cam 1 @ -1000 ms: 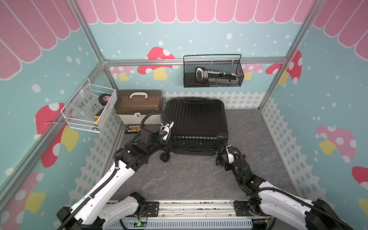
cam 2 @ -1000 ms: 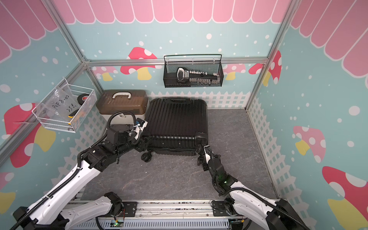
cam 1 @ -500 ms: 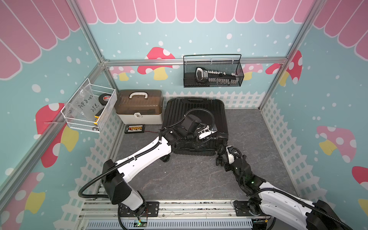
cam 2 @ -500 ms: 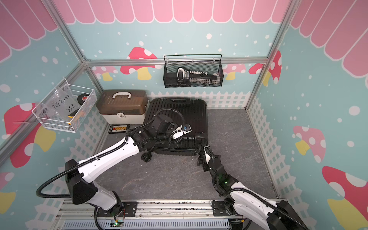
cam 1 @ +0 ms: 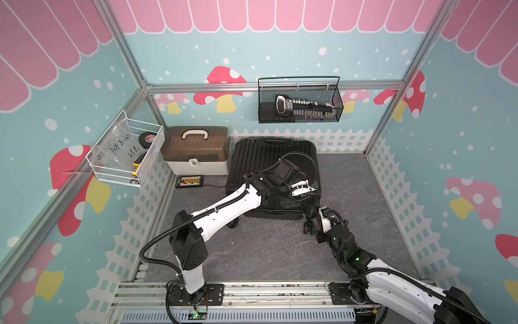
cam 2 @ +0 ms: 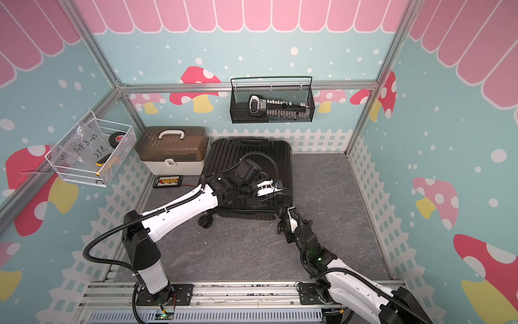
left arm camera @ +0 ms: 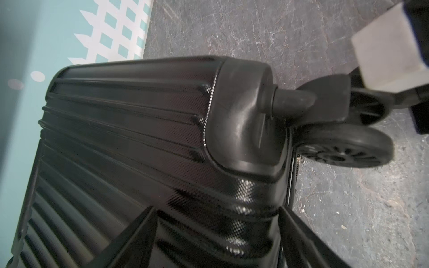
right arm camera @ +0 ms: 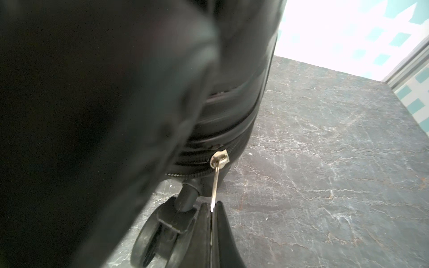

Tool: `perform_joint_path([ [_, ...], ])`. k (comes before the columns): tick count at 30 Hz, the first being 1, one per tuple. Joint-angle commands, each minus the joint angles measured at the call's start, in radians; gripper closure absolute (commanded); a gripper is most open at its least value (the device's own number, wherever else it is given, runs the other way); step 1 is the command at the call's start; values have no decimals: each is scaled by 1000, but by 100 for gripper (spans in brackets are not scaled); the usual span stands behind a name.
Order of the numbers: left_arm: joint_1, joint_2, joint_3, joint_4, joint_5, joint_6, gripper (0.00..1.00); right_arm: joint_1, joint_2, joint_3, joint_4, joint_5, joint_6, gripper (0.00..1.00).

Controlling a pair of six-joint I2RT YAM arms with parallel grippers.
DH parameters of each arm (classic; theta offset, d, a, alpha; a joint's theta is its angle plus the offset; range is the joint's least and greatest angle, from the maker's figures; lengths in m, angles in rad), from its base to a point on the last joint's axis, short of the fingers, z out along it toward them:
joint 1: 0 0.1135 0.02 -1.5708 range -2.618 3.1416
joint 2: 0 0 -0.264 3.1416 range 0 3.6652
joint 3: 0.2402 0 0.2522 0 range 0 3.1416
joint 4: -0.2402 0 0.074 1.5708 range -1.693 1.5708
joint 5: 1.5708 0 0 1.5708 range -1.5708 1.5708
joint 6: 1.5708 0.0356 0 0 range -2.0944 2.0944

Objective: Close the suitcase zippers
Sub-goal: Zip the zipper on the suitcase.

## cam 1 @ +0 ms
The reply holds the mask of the black ribbed hard-shell suitcase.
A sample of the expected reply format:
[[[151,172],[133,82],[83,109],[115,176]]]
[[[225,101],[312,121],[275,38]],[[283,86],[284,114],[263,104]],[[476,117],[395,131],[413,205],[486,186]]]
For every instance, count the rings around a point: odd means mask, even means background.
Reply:
[[[273,192],[267,202],[257,209],[245,213],[246,217],[267,220],[306,220],[303,233],[312,235],[317,231],[317,222],[321,199],[321,177],[315,145],[308,140],[290,139],[241,139],[236,143],[225,193],[235,192],[243,183],[244,176],[258,171],[272,171],[272,165],[279,159],[288,160],[297,166],[305,177],[298,176],[297,181],[307,180],[314,189],[311,193],[298,198],[290,198],[289,193]]]

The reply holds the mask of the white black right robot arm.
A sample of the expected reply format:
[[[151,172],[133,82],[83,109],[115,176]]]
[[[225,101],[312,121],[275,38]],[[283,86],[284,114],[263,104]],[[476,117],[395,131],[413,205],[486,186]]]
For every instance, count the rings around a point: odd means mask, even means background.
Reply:
[[[359,247],[347,220],[333,209],[311,207],[304,232],[329,246],[349,278],[347,296],[357,304],[372,301],[414,323],[487,323],[464,291],[428,285]]]

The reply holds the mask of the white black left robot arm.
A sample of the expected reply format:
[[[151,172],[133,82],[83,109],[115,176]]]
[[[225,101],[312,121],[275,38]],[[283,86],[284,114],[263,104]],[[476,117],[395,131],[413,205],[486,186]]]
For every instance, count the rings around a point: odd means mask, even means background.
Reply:
[[[140,249],[139,258],[175,270],[184,291],[190,296],[202,294],[206,290],[202,264],[209,255],[206,243],[211,237],[239,216],[264,205],[272,193],[286,194],[292,202],[310,198],[315,191],[317,175],[318,164],[310,155],[288,152],[273,165],[245,174],[244,183],[215,204],[191,214],[185,210],[179,212],[170,229]],[[177,264],[146,256],[148,250],[164,238],[169,239]]]

